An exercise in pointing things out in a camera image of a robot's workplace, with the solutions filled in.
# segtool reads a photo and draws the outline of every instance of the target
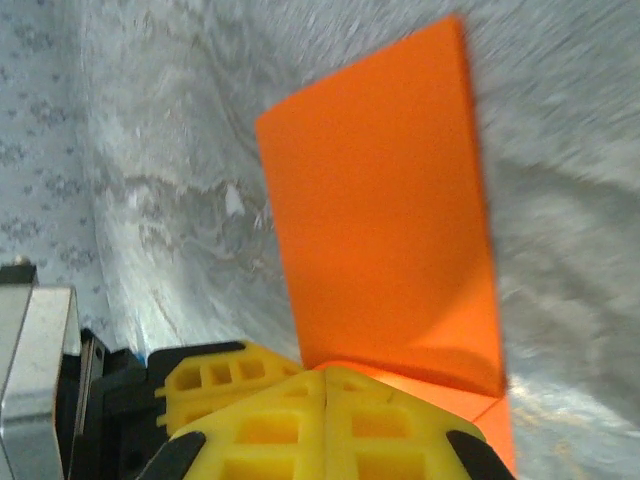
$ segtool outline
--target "orange panel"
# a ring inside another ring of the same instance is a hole
[[[357,62],[256,127],[305,364],[501,395],[462,23]]]

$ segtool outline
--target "patterned wallpaper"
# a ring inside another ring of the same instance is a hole
[[[0,262],[25,255],[41,283],[75,285],[83,325],[113,344],[51,3],[0,1]]]

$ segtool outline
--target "yellow plastic block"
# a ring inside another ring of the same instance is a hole
[[[158,426],[167,434],[303,371],[294,362],[250,342],[244,350],[185,358],[156,397],[165,397]]]
[[[446,433],[473,424],[360,373],[326,370],[327,479],[454,480],[469,475]]]
[[[322,480],[325,383],[305,372],[179,430],[207,442],[185,480]]]
[[[185,480],[468,480],[447,441],[474,425],[365,375],[310,371],[189,424]]]

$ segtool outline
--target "rectangular hole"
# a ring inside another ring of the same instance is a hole
[[[237,443],[269,445],[298,443],[300,419],[291,413],[252,415],[240,427]]]
[[[428,480],[424,456],[414,452],[359,452],[358,480]]]
[[[255,380],[265,376],[264,364],[257,358],[240,360],[238,365],[240,366],[240,375],[244,380]]]
[[[300,372],[295,370],[293,367],[285,366],[285,367],[282,367],[282,373],[284,373],[287,377],[292,377],[294,375],[297,375]]]
[[[356,411],[351,427],[356,438],[407,438],[411,434],[407,415],[397,408]]]
[[[200,367],[188,367],[178,371],[175,380],[176,390],[194,390],[202,387],[202,378],[200,377]]]
[[[293,480],[293,458],[229,458],[220,480]]]
[[[231,383],[231,370],[229,364],[218,363],[209,367],[211,381],[214,385],[225,385]]]

